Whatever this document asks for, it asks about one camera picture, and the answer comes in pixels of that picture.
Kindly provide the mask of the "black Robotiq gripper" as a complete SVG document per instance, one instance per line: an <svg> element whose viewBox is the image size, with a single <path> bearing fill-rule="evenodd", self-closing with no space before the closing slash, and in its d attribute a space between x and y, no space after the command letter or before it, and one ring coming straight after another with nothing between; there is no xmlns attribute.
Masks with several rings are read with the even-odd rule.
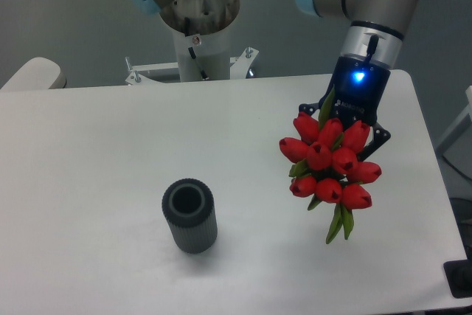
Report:
<svg viewBox="0 0 472 315"><path fill-rule="evenodd" d="M366 161L391 138L379 122L377 110L386 88L390 71L375 64L365 64L355 58L340 57L328 85L327 94L316 103L302 103L298 112L313 116L316 111L341 120L347 129L361 121L372 126L372 140L357 154L359 162ZM332 103L331 91L334 92Z"/></svg>

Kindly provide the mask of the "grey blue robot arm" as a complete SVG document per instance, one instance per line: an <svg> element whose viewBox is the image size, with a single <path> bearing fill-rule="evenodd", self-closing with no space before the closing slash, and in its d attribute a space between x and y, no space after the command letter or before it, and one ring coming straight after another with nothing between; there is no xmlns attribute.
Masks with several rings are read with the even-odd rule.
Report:
<svg viewBox="0 0 472 315"><path fill-rule="evenodd" d="M245 77L249 56L230 61L229 27L240 0L131 0L148 15L157 14L173 34L181 81L228 80ZM325 95L301 112L326 108L345 128L364 122L372 141L358 154L367 159L389 138L378 123L377 109L419 0L295 0L298 9L324 18L350 21L341 54Z"/></svg>

